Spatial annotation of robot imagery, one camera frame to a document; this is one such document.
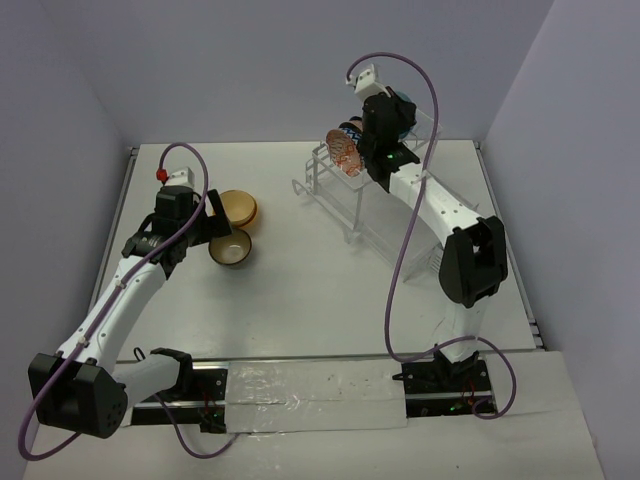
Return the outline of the solid blue bowl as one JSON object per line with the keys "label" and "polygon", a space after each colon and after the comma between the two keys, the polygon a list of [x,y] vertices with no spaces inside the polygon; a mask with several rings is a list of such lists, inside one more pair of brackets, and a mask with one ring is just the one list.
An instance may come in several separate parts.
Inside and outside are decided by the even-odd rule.
{"label": "solid blue bowl", "polygon": [[405,139],[416,124],[416,105],[410,97],[400,91],[393,93],[398,120],[398,138]]}

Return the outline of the orange white patterned bowl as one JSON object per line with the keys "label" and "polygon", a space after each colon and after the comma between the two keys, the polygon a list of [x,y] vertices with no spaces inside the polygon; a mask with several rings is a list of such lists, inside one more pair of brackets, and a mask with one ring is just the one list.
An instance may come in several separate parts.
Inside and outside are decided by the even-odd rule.
{"label": "orange white patterned bowl", "polygon": [[357,149],[361,132],[352,127],[339,127],[326,134],[331,161],[348,177],[356,177],[361,173],[363,161]]}

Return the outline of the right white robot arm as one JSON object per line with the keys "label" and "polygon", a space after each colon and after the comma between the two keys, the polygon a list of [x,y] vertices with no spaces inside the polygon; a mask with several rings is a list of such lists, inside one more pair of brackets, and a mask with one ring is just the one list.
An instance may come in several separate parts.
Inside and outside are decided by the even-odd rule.
{"label": "right white robot arm", "polygon": [[394,360],[410,362],[410,357],[393,349],[391,313],[406,251],[416,224],[423,222],[442,247],[438,282],[447,299],[443,335],[430,349],[445,357],[434,367],[434,378],[442,389],[455,391],[469,378],[465,361],[477,352],[488,300],[508,276],[506,234],[497,216],[481,216],[431,174],[429,163],[438,143],[436,120],[431,122],[424,157],[407,147],[405,137],[417,120],[416,105],[389,87],[362,100],[357,148],[366,171],[388,194],[412,209],[387,295],[384,343]]}

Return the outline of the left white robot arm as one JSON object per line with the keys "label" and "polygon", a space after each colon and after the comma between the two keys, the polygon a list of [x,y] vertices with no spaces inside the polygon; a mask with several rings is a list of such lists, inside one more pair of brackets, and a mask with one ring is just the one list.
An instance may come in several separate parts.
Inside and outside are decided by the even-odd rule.
{"label": "left white robot arm", "polygon": [[188,396],[196,377],[188,353],[159,347],[121,374],[115,365],[139,316],[188,249],[231,232],[216,190],[199,195],[188,186],[162,187],[85,321],[55,354],[38,354],[29,365],[39,423],[108,438],[129,408],[152,395]]}

